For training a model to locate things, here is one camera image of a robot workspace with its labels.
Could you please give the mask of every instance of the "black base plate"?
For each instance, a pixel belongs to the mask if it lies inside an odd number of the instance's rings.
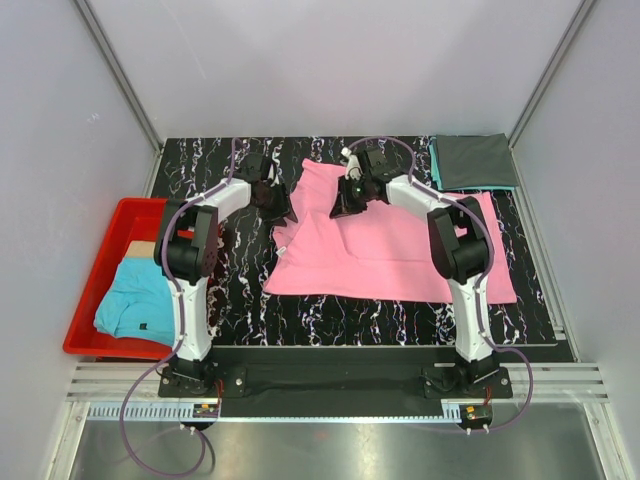
[[[437,382],[442,378],[446,378],[450,372],[453,372],[453,368],[454,367],[428,367],[422,369],[422,374]],[[424,395],[430,400],[451,398],[475,398],[482,400],[487,398],[487,387],[491,387],[492,398],[513,398],[509,371],[504,367],[500,367],[495,375],[492,375],[486,380],[473,385],[467,385],[466,387],[456,386],[450,391],[435,388],[431,382],[425,381]]]
[[[246,377],[247,369],[244,367],[227,366],[216,369],[216,380],[222,380],[222,397],[244,396]],[[215,385],[207,387],[201,382],[174,375],[170,367],[162,370],[162,379],[158,388],[158,396],[161,398],[216,397],[217,395]]]

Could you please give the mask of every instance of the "metal floor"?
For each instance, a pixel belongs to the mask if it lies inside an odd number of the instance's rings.
[[[495,406],[494,425],[512,417]],[[171,427],[129,422],[131,444]],[[219,423],[205,431],[215,450],[190,478],[215,479],[604,479],[581,405],[533,405],[504,432],[467,437],[457,427],[398,424]],[[197,439],[174,432],[140,450],[155,468],[180,472],[200,453]],[[117,422],[88,421],[72,479],[151,479],[126,453]]]

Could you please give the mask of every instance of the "gray wall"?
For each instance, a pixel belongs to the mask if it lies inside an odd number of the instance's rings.
[[[640,473],[640,2],[599,2],[515,149],[580,352]]]
[[[160,135],[510,131],[579,0],[90,0]]]
[[[75,305],[152,151],[69,0],[0,1],[0,469],[41,478]]]

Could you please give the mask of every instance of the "black marble table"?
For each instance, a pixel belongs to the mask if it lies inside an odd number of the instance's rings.
[[[430,185],[429,137],[399,137],[417,155],[416,178]],[[343,146],[357,138],[251,138],[238,147],[238,162],[251,151],[280,160],[291,191],[302,160],[339,163]],[[386,155],[410,164],[408,152],[380,142]],[[189,197],[217,184],[229,170],[228,138],[169,139],[152,196]],[[553,327],[513,197],[492,193],[518,301],[491,305],[497,343],[555,344]],[[334,295],[277,296],[262,291],[276,265],[275,243],[253,207],[223,224],[218,264],[208,293],[218,345],[447,345],[455,340],[451,305],[362,300]]]

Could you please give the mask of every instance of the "black joint motor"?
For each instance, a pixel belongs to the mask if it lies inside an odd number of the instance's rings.
[[[480,204],[475,198],[466,197],[459,203],[486,225]],[[485,238],[469,215],[453,206],[437,208],[427,214],[427,224],[431,258],[441,276],[465,285],[469,278],[486,270],[489,263],[487,241],[490,239]],[[456,229],[466,232],[458,236]]]
[[[355,155],[360,164],[360,178],[353,178],[351,172],[347,172],[349,178],[338,178],[338,196],[330,218],[364,212],[372,200],[389,203],[387,183],[405,173],[397,161],[387,159],[379,148],[361,150]]]
[[[162,224],[153,252],[154,261],[161,267],[165,232],[173,216],[184,204],[184,200],[169,199],[162,213]],[[198,280],[213,273],[217,256],[218,210],[207,205],[188,208],[169,235],[167,263],[171,274],[195,285]]]
[[[274,178],[269,178],[273,169]],[[248,154],[235,178],[244,180],[251,185],[250,204],[257,207],[260,217],[275,225],[286,225],[285,218],[297,222],[295,212],[291,206],[289,192],[283,183],[275,182],[277,176],[276,163],[265,155]]]

